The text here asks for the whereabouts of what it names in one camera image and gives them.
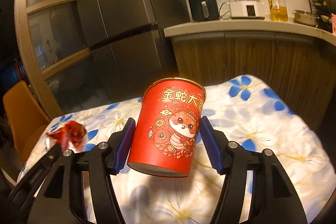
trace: red canister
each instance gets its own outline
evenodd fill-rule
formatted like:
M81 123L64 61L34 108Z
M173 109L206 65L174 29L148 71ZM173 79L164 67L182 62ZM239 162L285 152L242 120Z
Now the red canister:
M186 177L190 173L204 87L183 78L155 82L145 92L127 165L141 173Z

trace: orange chair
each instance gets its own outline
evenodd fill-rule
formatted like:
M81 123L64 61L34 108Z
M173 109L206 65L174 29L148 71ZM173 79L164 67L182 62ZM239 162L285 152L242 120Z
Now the orange chair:
M15 149L24 164L50 119L35 101L24 81L20 81L6 92L3 105L12 130Z

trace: white tablecloth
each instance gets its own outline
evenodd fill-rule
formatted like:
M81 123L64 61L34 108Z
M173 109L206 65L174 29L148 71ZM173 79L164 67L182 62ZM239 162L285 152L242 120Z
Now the white tablecloth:
M316 134L263 81L251 75L208 86L206 92L202 115L206 115L212 126L223 131L229 140L246 149L258 152L272 149L294 184L308 222L311 222L336 186L335 171ZM140 109L141 98L135 98L53 119L18 180L46 153L46 132L75 120L85 126L88 132L85 150L90 150L122 130L129 117L137 122ZM210 222L224 176L211 168L199 135L189 177L153 177L125 166L111 179L127 224L190 224ZM95 222L87 173L84 182L88 220ZM241 221L248 217L251 187L252 172L249 171Z

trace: metal screw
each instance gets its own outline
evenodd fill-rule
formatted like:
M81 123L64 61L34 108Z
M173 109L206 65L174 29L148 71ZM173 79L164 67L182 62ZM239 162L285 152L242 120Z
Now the metal screw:
M235 149L238 147L238 144L236 142L229 142L229 147Z
M108 146L109 146L108 143L105 143L105 142L102 142L102 143L100 143L100 144L98 145L99 149L105 149L105 148L107 148Z
M67 149L67 150L65 150L64 152L63 152L63 155L64 156L66 156L66 157L68 157L68 156L70 156L71 155L71 150L70 149Z
M266 154L266 156L272 156L273 152L270 149L265 149L264 153Z

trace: white countertop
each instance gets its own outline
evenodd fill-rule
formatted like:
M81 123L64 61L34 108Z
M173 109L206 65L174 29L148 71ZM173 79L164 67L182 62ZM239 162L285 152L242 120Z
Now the white countertop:
M321 38L326 42L336 46L336 36L334 36L332 33L294 22L229 19L189 22L164 29L166 37L218 31L272 31L301 34L309 37Z

